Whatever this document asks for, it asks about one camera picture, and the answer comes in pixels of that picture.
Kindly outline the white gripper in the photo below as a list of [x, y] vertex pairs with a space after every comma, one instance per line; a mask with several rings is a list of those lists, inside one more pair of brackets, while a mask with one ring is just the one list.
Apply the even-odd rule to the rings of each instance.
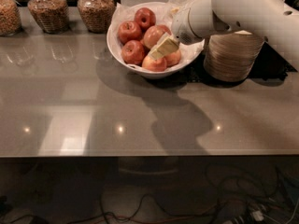
[[191, 45], [203, 40], [202, 37], [198, 37], [193, 31], [189, 23], [189, 7], [181, 7], [173, 16], [171, 31], [174, 37], [169, 33], [164, 33], [154, 45], [150, 51], [149, 56], [153, 60], [163, 58], [164, 55], [168, 55], [178, 50], [179, 42], [184, 45]]

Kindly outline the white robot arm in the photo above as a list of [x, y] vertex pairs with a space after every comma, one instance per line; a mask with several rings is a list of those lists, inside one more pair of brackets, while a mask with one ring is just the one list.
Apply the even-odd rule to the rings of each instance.
[[149, 52], [160, 59], [211, 35], [247, 31], [269, 44], [294, 68], [299, 68], [299, 11], [283, 0], [192, 0], [181, 7]]

